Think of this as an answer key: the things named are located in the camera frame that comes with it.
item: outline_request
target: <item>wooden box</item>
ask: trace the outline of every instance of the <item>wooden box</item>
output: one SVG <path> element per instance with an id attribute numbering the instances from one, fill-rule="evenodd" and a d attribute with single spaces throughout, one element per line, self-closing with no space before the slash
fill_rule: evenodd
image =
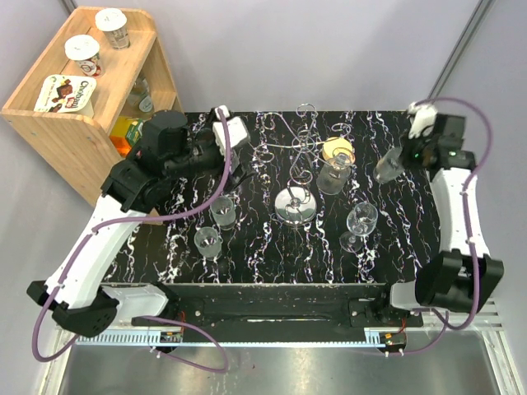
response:
<path id="1" fill-rule="evenodd" d="M 100 9 L 79 7 L 73 12 L 2 109 L 2 116 L 92 206 L 111 167 L 121 160 L 109 134 L 120 114 L 132 115 L 126 97 L 138 73 L 142 70 L 147 78 L 155 110 L 182 111 L 152 17 L 142 10 L 122 9 L 131 44 L 116 50 L 95 26 Z M 94 117 L 33 111 L 47 76 L 82 75 L 64 53 L 64 43 L 74 35 L 91 35 L 100 44 L 105 73 L 97 77 L 91 97 Z"/>

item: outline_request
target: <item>table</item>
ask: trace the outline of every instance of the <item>table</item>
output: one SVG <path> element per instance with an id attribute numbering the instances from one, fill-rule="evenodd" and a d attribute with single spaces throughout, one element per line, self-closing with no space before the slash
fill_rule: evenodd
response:
<path id="1" fill-rule="evenodd" d="M 439 248 L 439 220 L 423 172 L 406 173 L 396 181 L 379 185 L 371 177 L 379 158 L 409 127 L 399 111 L 319 112 L 315 131 L 319 140 L 337 136 L 332 126 L 351 125 L 347 139 L 357 161 L 344 190 L 335 196 L 320 193 L 313 180 L 310 190 L 317 200 L 317 216 L 293 229 L 274 213 L 273 201 L 286 187 L 292 150 L 269 147 L 275 158 L 259 160 L 254 147 L 262 143 L 291 144 L 291 134 L 279 118 L 268 130 L 266 113 L 239 114 L 250 131 L 251 142 L 240 155 L 256 175 L 231 196 L 236 201 L 234 230 L 222 232 L 222 256 L 204 260 L 194 246 L 197 227 L 214 225 L 208 211 L 168 226 L 141 225 L 129 237 L 105 275 L 105 282 L 144 283 L 353 283 L 410 281 Z M 310 118 L 282 113 L 293 130 Z M 191 113 L 189 124 L 197 132 L 206 114 Z M 314 162 L 315 177 L 323 163 Z M 196 207 L 210 196 L 217 183 L 210 176 L 182 179 L 160 211 L 178 212 Z M 338 237 L 346 231 L 346 215 L 358 202 L 368 201 L 379 210 L 374 232 L 360 253 L 343 251 Z"/>

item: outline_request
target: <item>white wall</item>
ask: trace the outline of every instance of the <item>white wall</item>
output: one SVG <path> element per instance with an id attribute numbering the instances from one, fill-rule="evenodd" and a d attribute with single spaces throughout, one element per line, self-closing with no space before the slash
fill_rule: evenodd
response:
<path id="1" fill-rule="evenodd" d="M 186 111 L 404 109 L 477 0 L 77 0 L 156 19 Z"/>
<path id="2" fill-rule="evenodd" d="M 507 339 L 527 385 L 527 2 L 495 2 L 441 95 L 481 106 L 495 128 L 495 145 L 478 181 L 478 208 L 492 256 L 505 263 L 495 294 Z M 484 131 L 469 119 L 467 147 L 481 154 Z"/>
<path id="3" fill-rule="evenodd" d="M 0 105 L 67 18 L 59 2 L 2 2 Z M 0 119 L 0 393 L 35 393 L 44 365 L 33 359 L 31 332 L 38 309 L 26 295 L 33 280 L 47 278 L 63 261 L 91 209 Z M 51 320 L 41 337 L 49 344 Z"/>

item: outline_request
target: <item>cup lid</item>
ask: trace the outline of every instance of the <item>cup lid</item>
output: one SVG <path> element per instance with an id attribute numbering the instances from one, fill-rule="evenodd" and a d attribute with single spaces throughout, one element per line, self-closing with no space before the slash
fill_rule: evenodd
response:
<path id="1" fill-rule="evenodd" d="M 74 61 L 89 59 L 99 52 L 100 46 L 90 35 L 74 35 L 64 44 L 66 56 Z"/>
<path id="2" fill-rule="evenodd" d="M 96 26 L 101 31 L 114 31 L 126 25 L 126 16 L 118 8 L 105 8 L 96 13 Z"/>

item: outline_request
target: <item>marble tabletop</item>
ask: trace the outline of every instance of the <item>marble tabletop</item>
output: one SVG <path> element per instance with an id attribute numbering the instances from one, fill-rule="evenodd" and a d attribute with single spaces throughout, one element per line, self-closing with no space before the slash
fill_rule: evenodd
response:
<path id="1" fill-rule="evenodd" d="M 409 127 L 403 112 L 319 112 L 314 132 L 319 141 L 345 134 L 333 127 L 351 126 L 347 139 L 353 144 L 356 163 L 343 191 L 335 196 L 320 193 L 313 179 L 311 192 L 317 200 L 315 219 L 297 229 L 277 218 L 273 201 L 289 178 L 292 150 L 267 146 L 271 161 L 254 153 L 260 144 L 290 145 L 291 134 L 274 116 L 269 130 L 266 113 L 240 113 L 250 131 L 250 144 L 240 159 L 248 161 L 256 175 L 231 193 L 236 202 L 236 226 L 222 231 L 221 257 L 203 259 L 194 246 L 196 229 L 215 226 L 209 211 L 169 225 L 141 225 L 124 243 L 105 275 L 105 282 L 145 283 L 353 283 L 409 281 L 439 248 L 439 219 L 423 172 L 407 172 L 397 180 L 379 185 L 371 174 L 375 164 Z M 293 130 L 311 119 L 295 112 L 282 113 Z M 192 131 L 205 123 L 206 114 L 188 114 Z M 311 161 L 315 178 L 322 162 Z M 181 179 L 172 197 L 161 205 L 164 212 L 196 207 L 217 187 L 204 175 Z M 358 202 L 370 202 L 379 210 L 373 233 L 359 253 L 343 251 L 338 237 L 346 231 L 346 216 Z"/>

